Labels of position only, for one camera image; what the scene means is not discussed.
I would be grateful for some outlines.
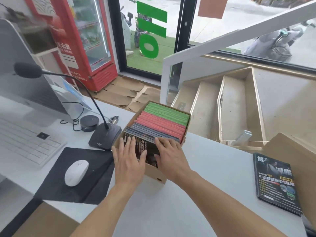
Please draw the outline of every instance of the forearm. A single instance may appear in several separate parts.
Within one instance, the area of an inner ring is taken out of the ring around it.
[[[240,202],[191,171],[177,183],[194,201],[218,237],[285,235]]]
[[[128,187],[115,185],[71,237],[111,237],[132,193]]]

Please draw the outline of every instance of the white computer mouse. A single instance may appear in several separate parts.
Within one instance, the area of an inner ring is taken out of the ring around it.
[[[89,167],[88,161],[82,159],[73,163],[65,173],[65,184],[76,186],[80,183]]]

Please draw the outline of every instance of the green lettering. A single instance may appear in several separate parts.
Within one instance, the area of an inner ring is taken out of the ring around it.
[[[154,33],[156,35],[159,35],[163,38],[166,38],[166,35],[167,35],[167,29],[164,28],[164,27],[161,27],[159,25],[156,25],[152,22],[149,22],[149,21],[145,21],[143,19],[137,19],[138,21],[138,27],[140,29],[143,29],[145,31],[149,31],[151,33]]]
[[[167,23],[168,14],[159,8],[137,1],[137,12]]]
[[[152,45],[154,49],[152,51],[147,50],[145,48],[145,43]],[[148,34],[141,35],[139,38],[139,48],[142,51],[143,55],[150,59],[156,58],[158,56],[159,46],[158,42],[153,36],[150,36]]]

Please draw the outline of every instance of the gooseneck microphone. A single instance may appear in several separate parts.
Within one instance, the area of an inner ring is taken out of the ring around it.
[[[43,74],[46,74],[46,75],[65,76],[65,77],[69,77],[69,78],[74,79],[77,82],[79,82],[82,85],[82,87],[87,91],[89,97],[93,101],[94,105],[98,109],[98,111],[99,111],[99,113],[104,121],[104,124],[103,125],[100,124],[97,127],[97,129],[94,131],[94,133],[89,141],[89,145],[91,147],[96,147],[96,148],[105,149],[105,150],[111,149],[112,144],[114,143],[114,141],[116,140],[118,135],[121,133],[122,129],[121,129],[121,127],[119,127],[117,125],[113,125],[113,124],[107,123],[105,121],[105,118],[104,118],[100,108],[98,107],[94,98],[90,94],[88,88],[86,88],[86,86],[81,82],[81,80],[79,80],[71,75],[52,73],[49,71],[45,71],[39,65],[32,64],[32,63],[19,62],[19,63],[15,63],[13,67],[14,67],[15,73],[18,76],[28,78],[28,79],[40,78]]]

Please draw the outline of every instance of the beverage cooler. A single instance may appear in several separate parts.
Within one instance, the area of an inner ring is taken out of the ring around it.
[[[63,73],[100,91],[117,76],[103,0],[25,0],[50,26]]]

